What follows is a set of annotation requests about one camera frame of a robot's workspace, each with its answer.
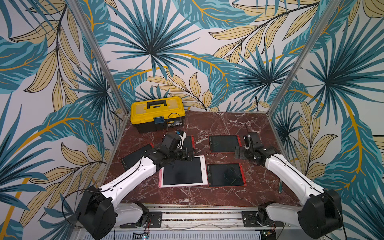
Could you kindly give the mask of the red stylus angled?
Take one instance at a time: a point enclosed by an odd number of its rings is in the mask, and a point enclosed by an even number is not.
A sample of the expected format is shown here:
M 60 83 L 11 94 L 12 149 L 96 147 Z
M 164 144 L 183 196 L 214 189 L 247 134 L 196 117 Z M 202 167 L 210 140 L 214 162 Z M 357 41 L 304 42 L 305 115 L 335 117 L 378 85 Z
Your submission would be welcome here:
M 245 173 L 244 173 L 244 168 L 243 168 L 243 166 L 241 164 L 239 164 L 239 165 L 240 165 L 240 169 L 241 169 L 243 184 L 244 184 L 244 186 L 247 186 L 246 177 L 245 177 Z

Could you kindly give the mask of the red tablet right back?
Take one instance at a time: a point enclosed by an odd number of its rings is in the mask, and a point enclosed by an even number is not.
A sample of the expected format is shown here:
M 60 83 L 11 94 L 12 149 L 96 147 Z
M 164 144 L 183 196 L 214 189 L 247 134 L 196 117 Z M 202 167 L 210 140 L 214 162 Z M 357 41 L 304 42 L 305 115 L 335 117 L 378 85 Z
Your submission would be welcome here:
M 211 153 L 234 153 L 239 147 L 237 135 L 209 136 Z

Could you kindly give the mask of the red tablet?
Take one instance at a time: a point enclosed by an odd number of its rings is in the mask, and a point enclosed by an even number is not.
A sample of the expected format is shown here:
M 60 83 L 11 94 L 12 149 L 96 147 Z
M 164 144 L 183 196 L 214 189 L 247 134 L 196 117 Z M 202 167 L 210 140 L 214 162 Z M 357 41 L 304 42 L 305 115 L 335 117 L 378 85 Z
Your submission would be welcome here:
M 183 147 L 187 149 L 194 149 L 195 148 L 195 142 L 193 136 L 186 136 L 183 142 Z
M 211 153 L 234 153 L 239 147 L 237 135 L 209 136 Z
M 207 165 L 208 185 L 216 187 L 244 187 L 239 163 Z
M 121 159 L 121 164 L 123 165 L 124 171 L 132 168 L 143 156 L 143 154 L 153 148 L 153 144 L 147 144 L 144 147 L 128 154 L 127 156 Z

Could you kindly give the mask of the red tablet centre back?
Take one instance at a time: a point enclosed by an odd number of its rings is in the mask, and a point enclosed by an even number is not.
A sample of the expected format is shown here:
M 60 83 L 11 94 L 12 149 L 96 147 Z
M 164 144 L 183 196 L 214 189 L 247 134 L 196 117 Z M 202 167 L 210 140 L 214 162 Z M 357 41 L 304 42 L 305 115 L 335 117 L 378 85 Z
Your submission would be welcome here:
M 193 136 L 186 136 L 183 142 L 183 147 L 187 149 L 194 149 L 195 148 L 195 142 Z

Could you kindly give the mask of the yellow black toolbox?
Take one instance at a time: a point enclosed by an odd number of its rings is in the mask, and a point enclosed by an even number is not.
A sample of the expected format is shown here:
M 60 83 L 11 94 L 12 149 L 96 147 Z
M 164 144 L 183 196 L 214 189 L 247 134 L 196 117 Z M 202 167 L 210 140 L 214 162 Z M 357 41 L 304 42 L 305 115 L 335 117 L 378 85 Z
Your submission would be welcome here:
M 142 134 L 182 126 L 185 116 L 182 99 L 169 97 L 133 103 L 130 120 Z

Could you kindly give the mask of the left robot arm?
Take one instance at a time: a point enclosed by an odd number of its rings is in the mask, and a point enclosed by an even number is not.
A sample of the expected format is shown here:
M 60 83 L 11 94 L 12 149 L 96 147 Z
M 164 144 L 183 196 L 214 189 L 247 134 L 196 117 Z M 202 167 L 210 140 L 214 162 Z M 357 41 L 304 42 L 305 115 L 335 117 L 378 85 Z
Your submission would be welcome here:
M 147 209 L 141 204 L 118 208 L 123 198 L 147 178 L 174 161 L 192 161 L 194 152 L 184 147 L 187 134 L 177 131 L 166 134 L 163 141 L 141 152 L 139 160 L 111 182 L 85 189 L 76 210 L 76 220 L 95 239 L 104 238 L 118 224 L 136 224 L 147 219 Z

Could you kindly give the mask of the red stylus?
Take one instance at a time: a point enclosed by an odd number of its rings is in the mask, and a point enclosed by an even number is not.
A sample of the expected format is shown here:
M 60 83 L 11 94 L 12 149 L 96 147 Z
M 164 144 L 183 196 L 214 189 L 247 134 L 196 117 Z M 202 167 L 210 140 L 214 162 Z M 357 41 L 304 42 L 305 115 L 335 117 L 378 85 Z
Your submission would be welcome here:
M 241 139 L 240 139 L 239 135 L 237 135 L 237 139 L 238 139 L 239 148 L 240 148 L 240 147 L 242 147 L 242 142 L 241 142 Z

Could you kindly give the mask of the large pink writing tablet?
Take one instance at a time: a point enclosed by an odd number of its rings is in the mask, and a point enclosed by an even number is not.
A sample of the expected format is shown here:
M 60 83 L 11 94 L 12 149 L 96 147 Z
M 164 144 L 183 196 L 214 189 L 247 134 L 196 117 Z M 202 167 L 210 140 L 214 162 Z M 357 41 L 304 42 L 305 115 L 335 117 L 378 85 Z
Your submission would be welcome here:
M 208 185 L 208 176 L 204 156 L 195 156 L 192 161 L 175 161 L 159 173 L 159 188 L 205 185 Z

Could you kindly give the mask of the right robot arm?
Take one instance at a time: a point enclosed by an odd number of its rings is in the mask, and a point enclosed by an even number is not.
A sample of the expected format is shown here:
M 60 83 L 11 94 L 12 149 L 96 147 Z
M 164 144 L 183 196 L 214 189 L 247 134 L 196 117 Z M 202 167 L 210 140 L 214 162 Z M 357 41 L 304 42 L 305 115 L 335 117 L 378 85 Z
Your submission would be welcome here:
M 252 221 L 263 227 L 274 222 L 300 226 L 311 238 L 319 239 L 344 227 L 342 201 L 334 190 L 326 190 L 297 170 L 274 147 L 262 144 L 257 133 L 244 136 L 245 146 L 235 148 L 235 157 L 273 172 L 300 200 L 300 207 L 267 203 L 258 208 Z

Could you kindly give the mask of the red tablet right front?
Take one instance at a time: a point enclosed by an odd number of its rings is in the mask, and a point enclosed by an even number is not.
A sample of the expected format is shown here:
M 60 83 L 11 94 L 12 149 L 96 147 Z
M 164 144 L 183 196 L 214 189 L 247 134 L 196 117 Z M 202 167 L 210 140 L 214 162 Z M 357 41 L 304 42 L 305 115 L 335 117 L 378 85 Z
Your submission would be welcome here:
M 244 187 L 239 163 L 207 165 L 208 185 L 216 187 Z

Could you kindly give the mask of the red tablet far left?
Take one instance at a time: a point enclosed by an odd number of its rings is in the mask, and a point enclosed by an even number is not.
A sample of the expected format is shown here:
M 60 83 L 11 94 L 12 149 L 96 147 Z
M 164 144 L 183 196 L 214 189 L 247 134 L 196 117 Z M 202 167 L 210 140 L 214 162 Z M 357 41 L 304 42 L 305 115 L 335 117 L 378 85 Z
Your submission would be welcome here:
M 153 144 L 147 144 L 144 147 L 128 154 L 127 156 L 121 159 L 121 164 L 123 165 L 124 171 L 132 168 L 143 156 L 143 154 L 153 148 Z

